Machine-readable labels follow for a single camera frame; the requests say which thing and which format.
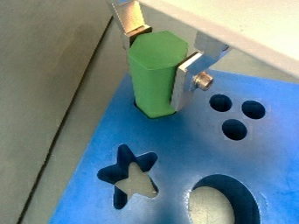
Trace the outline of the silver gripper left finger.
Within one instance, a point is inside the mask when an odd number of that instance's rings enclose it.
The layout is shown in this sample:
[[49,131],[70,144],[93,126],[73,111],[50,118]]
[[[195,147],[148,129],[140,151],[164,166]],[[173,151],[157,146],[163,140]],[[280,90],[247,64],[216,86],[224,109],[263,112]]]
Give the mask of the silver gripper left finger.
[[136,0],[107,0],[107,5],[121,31],[123,47],[128,50],[136,37],[149,33],[152,27],[145,24],[140,3]]

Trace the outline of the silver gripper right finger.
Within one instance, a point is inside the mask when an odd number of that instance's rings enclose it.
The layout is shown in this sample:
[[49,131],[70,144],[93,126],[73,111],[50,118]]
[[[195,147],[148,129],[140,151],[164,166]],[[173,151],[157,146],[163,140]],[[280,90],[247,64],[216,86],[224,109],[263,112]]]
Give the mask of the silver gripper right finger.
[[196,52],[179,64],[172,86],[171,106],[179,111],[191,101],[195,89],[207,91],[213,78],[208,68],[229,52],[231,47],[203,32],[196,33]]

